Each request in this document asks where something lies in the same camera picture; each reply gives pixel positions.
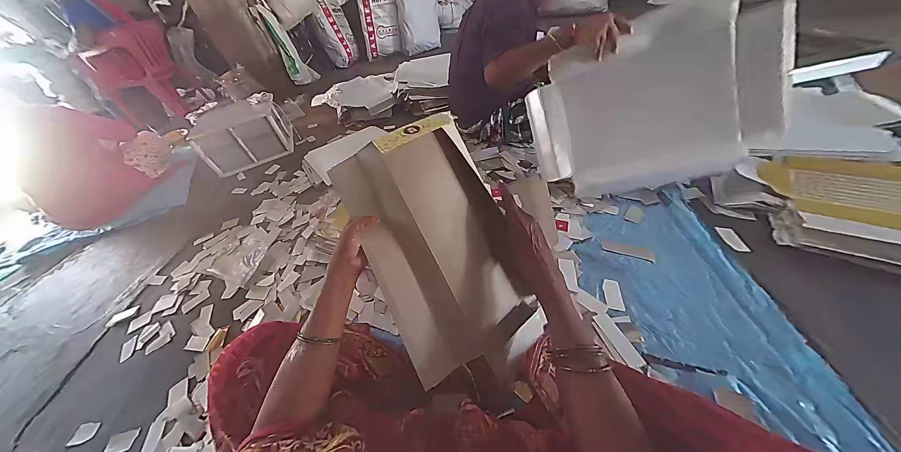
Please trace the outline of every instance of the red saree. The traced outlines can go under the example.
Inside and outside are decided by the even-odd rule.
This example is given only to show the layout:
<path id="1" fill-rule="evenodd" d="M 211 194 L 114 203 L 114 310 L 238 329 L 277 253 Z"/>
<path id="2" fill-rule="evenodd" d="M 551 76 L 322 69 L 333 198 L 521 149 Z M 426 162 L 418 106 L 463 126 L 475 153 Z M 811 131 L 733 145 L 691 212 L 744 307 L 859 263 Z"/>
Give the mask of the red saree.
<path id="1" fill-rule="evenodd" d="M 431 408 L 431 398 L 422 390 L 409 358 L 372 336 L 365 324 L 348 324 L 345 329 L 332 399 L 321 422 L 263 429 L 250 436 L 266 391 L 300 327 L 289 322 L 261 324 L 232 341 L 216 360 L 209 376 L 209 418 L 217 452 L 572 449 L 557 404 L 547 335 L 525 355 L 519 376 L 532 387 L 535 398 L 524 409 L 498 419 L 468 399 L 456 411 Z M 691 392 L 625 366 L 615 365 L 614 373 L 659 450 L 805 450 Z M 465 373 L 449 384 L 447 391 L 454 393 L 469 385 Z M 603 449 L 603 437 L 598 449 Z"/>

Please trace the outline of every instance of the blue tarp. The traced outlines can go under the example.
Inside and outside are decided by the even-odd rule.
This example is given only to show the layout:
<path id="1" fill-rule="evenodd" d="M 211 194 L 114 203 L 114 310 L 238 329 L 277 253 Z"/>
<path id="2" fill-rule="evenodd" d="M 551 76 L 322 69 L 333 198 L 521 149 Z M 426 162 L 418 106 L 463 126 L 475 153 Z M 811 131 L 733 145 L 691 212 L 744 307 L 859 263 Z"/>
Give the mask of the blue tarp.
<path id="1" fill-rule="evenodd" d="M 573 248 L 582 259 L 580 287 L 603 300 L 603 280 L 618 281 L 644 334 L 644 351 L 727 370 L 727 383 L 756 403 L 770 430 L 814 450 L 894 450 L 838 374 L 711 237 L 678 191 L 668 196 L 671 204 L 646 207 L 640 224 L 622 216 L 587 217 L 585 226 L 595 236 Z M 602 239 L 652 250 L 657 262 L 605 252 Z M 677 378 L 707 397 L 723 381 Z"/>

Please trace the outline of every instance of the red plastic chair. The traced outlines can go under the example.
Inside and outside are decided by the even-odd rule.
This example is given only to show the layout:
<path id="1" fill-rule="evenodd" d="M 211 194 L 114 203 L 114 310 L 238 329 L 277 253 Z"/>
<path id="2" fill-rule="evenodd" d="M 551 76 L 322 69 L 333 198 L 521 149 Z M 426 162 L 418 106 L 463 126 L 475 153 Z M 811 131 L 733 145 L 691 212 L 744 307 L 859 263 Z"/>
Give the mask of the red plastic chair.
<path id="1" fill-rule="evenodd" d="M 155 20 L 120 24 L 97 35 L 97 47 L 73 56 L 75 65 L 95 84 L 100 94 L 137 126 L 141 113 L 122 96 L 122 90 L 142 86 L 169 112 L 184 117 L 191 107 L 170 81 L 181 71 L 169 56 L 162 23 Z"/>

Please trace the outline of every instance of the wooden pillar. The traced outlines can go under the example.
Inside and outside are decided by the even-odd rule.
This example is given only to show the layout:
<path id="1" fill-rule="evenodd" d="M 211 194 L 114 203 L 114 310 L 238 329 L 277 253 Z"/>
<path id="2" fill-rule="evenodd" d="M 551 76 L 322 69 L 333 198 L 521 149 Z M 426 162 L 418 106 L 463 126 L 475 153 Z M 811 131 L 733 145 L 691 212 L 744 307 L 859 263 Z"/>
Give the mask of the wooden pillar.
<path id="1" fill-rule="evenodd" d="M 186 0 L 219 53 L 240 63 L 268 91 L 287 95 L 294 88 L 272 41 L 254 22 L 247 0 Z"/>

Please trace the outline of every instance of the purple shirt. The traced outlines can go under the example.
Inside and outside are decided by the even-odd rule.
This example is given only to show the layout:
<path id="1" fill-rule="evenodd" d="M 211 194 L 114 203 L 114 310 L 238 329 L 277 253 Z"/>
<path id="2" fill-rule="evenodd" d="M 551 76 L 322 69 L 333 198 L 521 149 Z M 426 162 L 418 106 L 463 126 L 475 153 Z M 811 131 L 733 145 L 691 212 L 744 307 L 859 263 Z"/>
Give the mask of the purple shirt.
<path id="1" fill-rule="evenodd" d="M 450 112 L 468 128 L 506 102 L 522 97 L 491 89 L 485 66 L 502 54 L 535 42 L 538 9 L 530 0 L 476 0 L 459 26 L 450 54 Z"/>

